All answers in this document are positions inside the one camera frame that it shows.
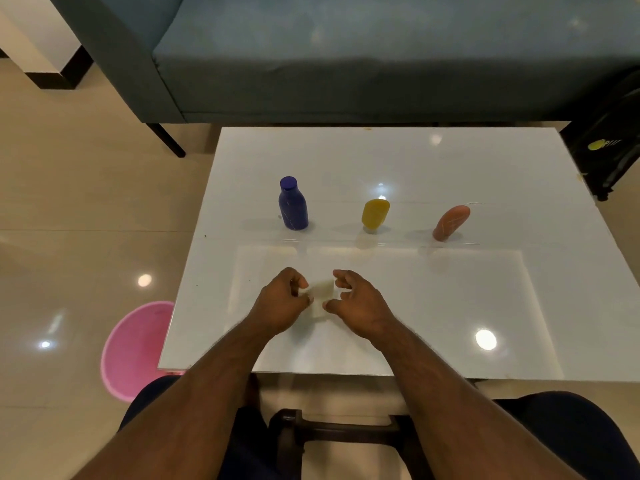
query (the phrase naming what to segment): yellow bottle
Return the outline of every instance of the yellow bottle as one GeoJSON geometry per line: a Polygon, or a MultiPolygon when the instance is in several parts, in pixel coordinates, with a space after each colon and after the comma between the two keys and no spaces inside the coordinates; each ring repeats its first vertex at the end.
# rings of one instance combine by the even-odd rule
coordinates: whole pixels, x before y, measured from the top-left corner
{"type": "Polygon", "coordinates": [[[368,230],[375,230],[382,225],[387,217],[391,204],[387,200],[375,198],[364,204],[362,223],[368,230]]]}

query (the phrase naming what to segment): person's left hand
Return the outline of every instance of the person's left hand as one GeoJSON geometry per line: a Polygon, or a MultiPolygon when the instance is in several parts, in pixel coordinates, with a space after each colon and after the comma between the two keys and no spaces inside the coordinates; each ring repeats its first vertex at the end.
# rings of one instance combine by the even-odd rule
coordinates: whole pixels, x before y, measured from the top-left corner
{"type": "Polygon", "coordinates": [[[302,274],[292,267],[284,268],[271,282],[262,288],[247,315],[257,326],[264,326],[273,335],[288,329],[313,299],[298,295],[300,288],[309,286],[302,274]]]}

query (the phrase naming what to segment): bottle cap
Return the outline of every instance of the bottle cap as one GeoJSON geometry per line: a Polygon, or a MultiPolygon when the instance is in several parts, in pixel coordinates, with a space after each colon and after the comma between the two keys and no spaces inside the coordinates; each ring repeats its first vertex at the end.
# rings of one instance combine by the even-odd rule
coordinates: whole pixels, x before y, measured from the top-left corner
{"type": "Polygon", "coordinates": [[[284,177],[280,181],[280,188],[282,190],[293,190],[298,186],[298,181],[294,177],[284,177]]]}

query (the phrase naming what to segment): gray couch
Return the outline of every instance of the gray couch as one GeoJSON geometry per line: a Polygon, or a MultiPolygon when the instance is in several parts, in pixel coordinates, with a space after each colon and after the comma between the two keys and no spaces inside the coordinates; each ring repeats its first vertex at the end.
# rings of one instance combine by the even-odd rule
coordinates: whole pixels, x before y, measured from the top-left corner
{"type": "Polygon", "coordinates": [[[640,0],[52,0],[146,123],[572,120],[640,0]]]}

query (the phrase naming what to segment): hand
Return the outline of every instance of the hand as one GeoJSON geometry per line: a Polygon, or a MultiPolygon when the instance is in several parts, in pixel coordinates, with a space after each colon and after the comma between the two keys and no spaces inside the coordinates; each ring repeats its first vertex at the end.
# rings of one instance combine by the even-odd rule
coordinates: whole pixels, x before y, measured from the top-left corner
{"type": "Polygon", "coordinates": [[[308,295],[298,296],[299,288],[308,286],[302,274],[292,267],[284,268],[262,288],[247,320],[265,326],[272,335],[285,331],[313,301],[308,295]]]}
{"type": "Polygon", "coordinates": [[[342,269],[334,269],[333,275],[336,277],[335,285],[338,288],[351,291],[341,293],[342,300],[325,301],[323,308],[338,315],[354,333],[372,340],[384,334],[386,324],[396,321],[380,291],[361,275],[342,269]]]}

